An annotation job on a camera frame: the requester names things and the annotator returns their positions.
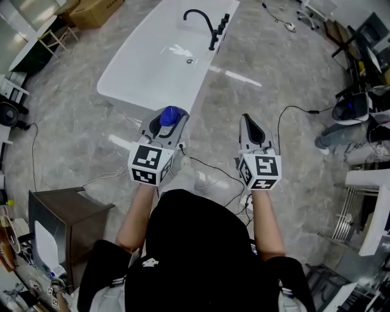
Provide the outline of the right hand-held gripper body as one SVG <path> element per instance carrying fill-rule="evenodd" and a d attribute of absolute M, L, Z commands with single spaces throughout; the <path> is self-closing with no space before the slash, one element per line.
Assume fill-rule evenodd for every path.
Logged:
<path fill-rule="evenodd" d="M 238 159 L 238 171 L 247 190 L 272 190 L 281 181 L 281 156 L 274 147 L 244 147 Z"/>

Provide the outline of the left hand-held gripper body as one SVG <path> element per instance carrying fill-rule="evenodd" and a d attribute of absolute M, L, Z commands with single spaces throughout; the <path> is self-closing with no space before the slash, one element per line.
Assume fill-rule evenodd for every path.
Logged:
<path fill-rule="evenodd" d="M 140 135 L 132 143 L 128 169 L 134 182 L 160 186 L 171 170 L 176 155 L 176 144 L 171 138 L 152 139 L 149 135 Z"/>

